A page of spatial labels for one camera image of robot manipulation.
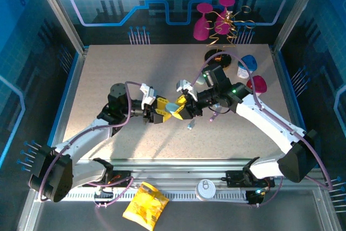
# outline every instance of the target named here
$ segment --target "beige table surface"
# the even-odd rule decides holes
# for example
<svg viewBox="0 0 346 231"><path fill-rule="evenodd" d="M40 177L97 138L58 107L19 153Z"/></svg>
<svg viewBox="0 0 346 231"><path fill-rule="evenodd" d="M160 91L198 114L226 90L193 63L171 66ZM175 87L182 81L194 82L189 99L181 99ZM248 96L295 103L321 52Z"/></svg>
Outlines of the beige table surface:
<svg viewBox="0 0 346 231"><path fill-rule="evenodd" d="M135 81L153 86L158 95L171 102L179 96L176 83L192 81L210 48L203 44L180 45L91 45L85 60L64 139L88 126L107 103L110 87L115 83ZM268 91L260 96L271 109L289 120L287 106L266 44L244 44L229 48L240 58L251 54L258 63L254 75L261 75ZM237 62L232 60L225 73L232 83ZM198 91L207 85L196 85ZM142 98L136 86L130 87L131 98ZM172 117L162 124L143 124L133 117L129 124L109 140L97 145L83 159L242 159L266 156L278 150L273 141L246 119L229 112L209 122L212 112L190 120Z"/></svg>

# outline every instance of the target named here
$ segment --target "snack bag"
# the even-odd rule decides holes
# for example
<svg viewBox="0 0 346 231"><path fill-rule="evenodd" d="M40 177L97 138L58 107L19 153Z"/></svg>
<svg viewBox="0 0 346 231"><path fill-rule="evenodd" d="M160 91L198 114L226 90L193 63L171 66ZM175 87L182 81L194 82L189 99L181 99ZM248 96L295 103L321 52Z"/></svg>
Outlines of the snack bag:
<svg viewBox="0 0 346 231"><path fill-rule="evenodd" d="M123 213L123 217L153 231L156 221L168 201L169 199L154 186L142 182L135 197Z"/></svg>

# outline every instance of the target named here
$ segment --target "glass wall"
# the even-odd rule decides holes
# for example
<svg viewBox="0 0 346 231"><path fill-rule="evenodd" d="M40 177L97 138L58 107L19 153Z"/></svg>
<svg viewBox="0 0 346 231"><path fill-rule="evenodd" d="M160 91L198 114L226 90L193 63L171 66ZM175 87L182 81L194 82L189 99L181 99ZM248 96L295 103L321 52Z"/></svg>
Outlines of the glass wall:
<svg viewBox="0 0 346 231"><path fill-rule="evenodd" d="M61 0L84 44L208 43L193 38L202 16L198 3L207 2L221 13L219 0ZM273 43L295 0L235 0L229 10L235 20L256 22L256 28L235 23L237 43ZM206 18L215 21L215 14ZM220 43L226 43L226 37Z"/></svg>
<svg viewBox="0 0 346 231"><path fill-rule="evenodd" d="M46 0L0 7L0 229L16 230L35 157L24 144L47 143L75 51Z"/></svg>
<svg viewBox="0 0 346 231"><path fill-rule="evenodd" d="M331 178L346 179L346 0L310 0L282 54L305 125L321 135Z"/></svg>

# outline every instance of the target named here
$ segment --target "metal frame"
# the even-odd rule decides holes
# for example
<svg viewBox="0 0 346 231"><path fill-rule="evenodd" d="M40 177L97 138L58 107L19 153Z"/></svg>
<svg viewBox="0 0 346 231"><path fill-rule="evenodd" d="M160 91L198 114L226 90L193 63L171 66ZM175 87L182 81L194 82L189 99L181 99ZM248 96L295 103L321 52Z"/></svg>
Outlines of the metal frame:
<svg viewBox="0 0 346 231"><path fill-rule="evenodd" d="M68 94L64 102L61 118L58 121L57 132L52 145L62 142L63 133L66 129L69 113L72 108L74 95L77 90L78 81L81 76L82 67L85 59L85 49L79 38L71 20L68 18L65 10L59 0L48 0L52 10L58 17L66 34L72 41L74 47L79 53L76 69L73 71L73 77L69 86ZM283 43L290 34L293 26L304 10L308 0L297 0L291 14L285 22L278 38L275 42L274 54L278 53ZM211 179L220 191L229 190L225 182L220 180L224 177L226 170L241 170L248 160L117 160L111 161L119 170L131 170L135 178L135 190L143 180L149 181L163 192L179 191L190 192L195 189L200 179ZM324 181L319 169L314 169L310 174L311 177ZM73 192L83 191L84 193L94 192L94 188L80 189L76 188ZM331 199L326 190L308 180L301 183L292 183L284 180L282 190L311 190L313 192L316 207L320 215L321 223L324 230L341 230L340 224L333 209ZM26 203L19 221L17 230L34 230L36 220L41 208L41 203L37 201L37 193L34 190L29 191Z"/></svg>
<svg viewBox="0 0 346 231"><path fill-rule="evenodd" d="M307 7L309 0L296 0L296 3L292 7L291 13L287 17L285 23L283 24L276 40L274 43L274 54L277 54L285 41L287 40L288 36L290 35L293 27L295 26L296 22L298 21L300 15L304 11L304 9Z"/></svg>

